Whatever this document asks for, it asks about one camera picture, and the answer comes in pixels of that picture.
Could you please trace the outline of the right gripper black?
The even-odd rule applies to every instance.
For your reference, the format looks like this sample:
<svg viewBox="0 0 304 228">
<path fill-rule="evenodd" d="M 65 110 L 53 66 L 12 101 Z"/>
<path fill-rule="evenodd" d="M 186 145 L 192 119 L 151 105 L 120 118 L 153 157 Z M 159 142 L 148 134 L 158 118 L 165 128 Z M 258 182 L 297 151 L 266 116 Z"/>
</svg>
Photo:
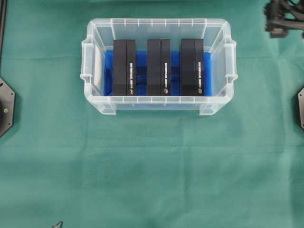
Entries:
<svg viewBox="0 0 304 228">
<path fill-rule="evenodd" d="M 271 0 L 264 6 L 265 31 L 270 38 L 285 38 L 290 30 L 304 31 L 304 1 Z"/>
</svg>

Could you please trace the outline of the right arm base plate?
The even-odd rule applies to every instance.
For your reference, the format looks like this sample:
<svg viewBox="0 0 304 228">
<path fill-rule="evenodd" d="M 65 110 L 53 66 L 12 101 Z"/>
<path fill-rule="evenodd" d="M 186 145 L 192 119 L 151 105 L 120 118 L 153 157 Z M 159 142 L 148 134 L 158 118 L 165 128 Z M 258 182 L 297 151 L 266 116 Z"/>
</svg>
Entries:
<svg viewBox="0 0 304 228">
<path fill-rule="evenodd" d="M 298 103 L 299 103 L 299 115 L 300 115 L 300 125 L 304 129 L 304 88 L 298 93 Z"/>
</svg>

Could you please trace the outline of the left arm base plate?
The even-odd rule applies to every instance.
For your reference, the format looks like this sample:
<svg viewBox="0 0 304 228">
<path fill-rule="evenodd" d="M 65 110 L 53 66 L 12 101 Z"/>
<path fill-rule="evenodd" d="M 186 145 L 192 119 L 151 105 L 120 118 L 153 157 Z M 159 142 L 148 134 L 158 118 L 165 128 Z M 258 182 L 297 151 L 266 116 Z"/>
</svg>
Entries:
<svg viewBox="0 0 304 228">
<path fill-rule="evenodd" d="M 0 136 L 13 126 L 15 92 L 0 79 Z"/>
</svg>

